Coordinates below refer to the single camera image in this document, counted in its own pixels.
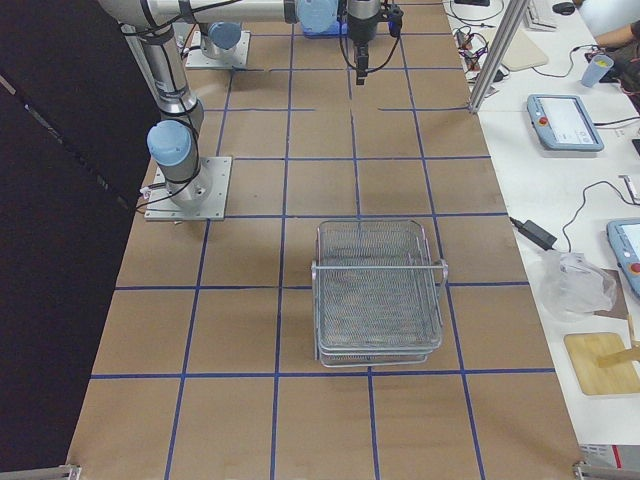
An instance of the white table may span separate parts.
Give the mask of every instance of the white table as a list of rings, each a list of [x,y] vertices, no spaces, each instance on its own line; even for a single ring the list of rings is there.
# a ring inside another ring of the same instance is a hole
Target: white table
[[[499,0],[494,0],[488,8],[457,4],[454,8],[459,16],[480,18],[490,16],[499,6]],[[569,51],[594,40],[578,13],[557,15],[556,19],[555,32],[527,31],[527,35],[549,56],[549,64],[538,70],[562,75],[570,66]],[[452,29],[460,26],[452,18],[450,23]],[[487,23],[497,25],[497,20]],[[618,176],[640,174],[640,157],[631,144],[632,138],[640,137],[640,122],[600,129],[605,149],[596,154],[545,151],[531,126],[526,112],[526,99],[531,93],[579,95],[594,122],[637,115],[617,85],[598,84],[586,88],[580,84],[586,68],[584,52],[586,50],[573,54],[575,67],[567,78],[543,77],[531,69],[512,72],[503,82],[494,84],[498,93],[487,98],[479,112],[509,214],[521,221],[530,219],[557,236],[559,250],[567,248],[561,228],[580,206],[584,187],[608,180],[626,195],[625,185]],[[607,186],[590,189],[587,206],[568,229],[573,251],[584,253],[587,260],[601,268],[615,269],[616,260],[607,242],[605,227],[609,220],[628,217],[640,217],[640,208],[623,204]],[[640,394],[584,395],[563,343],[569,333],[615,332],[628,347],[626,322],[594,315],[550,313],[541,303],[542,251],[520,235],[517,241],[578,442],[640,445]],[[626,281],[622,283],[627,306],[636,318],[636,331],[640,331],[640,301],[630,292]]]

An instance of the clear plastic bag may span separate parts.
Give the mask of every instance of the clear plastic bag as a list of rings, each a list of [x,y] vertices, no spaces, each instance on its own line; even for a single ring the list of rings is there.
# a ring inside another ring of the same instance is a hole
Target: clear plastic bag
[[[548,250],[542,254],[545,276],[541,300],[551,312],[609,311],[616,303],[616,281],[589,263],[582,253]]]

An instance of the blue cup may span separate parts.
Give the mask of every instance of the blue cup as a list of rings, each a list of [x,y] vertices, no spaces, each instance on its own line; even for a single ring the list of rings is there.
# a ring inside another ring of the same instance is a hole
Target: blue cup
[[[580,83],[585,87],[593,87],[602,79],[602,77],[605,76],[611,67],[613,67],[613,60],[611,60],[611,58],[606,55],[602,55],[601,53],[595,55],[589,62],[589,65],[587,65],[587,69],[582,74]]]

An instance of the wire basket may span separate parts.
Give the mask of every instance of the wire basket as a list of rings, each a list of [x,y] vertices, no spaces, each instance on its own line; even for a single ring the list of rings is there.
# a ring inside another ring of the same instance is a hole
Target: wire basket
[[[425,361],[442,343],[446,279],[446,262],[431,263],[416,222],[323,222],[312,265],[316,359],[327,367]]]

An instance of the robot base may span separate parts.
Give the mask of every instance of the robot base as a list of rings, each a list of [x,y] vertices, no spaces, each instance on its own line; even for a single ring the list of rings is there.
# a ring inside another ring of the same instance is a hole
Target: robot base
[[[249,56],[249,39],[251,34],[243,30],[240,41],[233,52],[221,55],[220,58],[213,59],[205,56],[201,50],[189,52],[186,67],[199,70],[246,70],[247,57]],[[191,40],[191,46],[200,45],[200,32],[196,31]]]
[[[227,205],[227,192],[231,177],[231,157],[204,157],[201,159],[202,168],[211,176],[211,192],[195,210],[185,211],[171,199],[152,203],[147,207],[144,218],[148,221],[187,221],[187,220],[224,220]],[[158,169],[154,182],[163,183],[164,175]],[[167,196],[164,189],[153,190],[150,202]]]

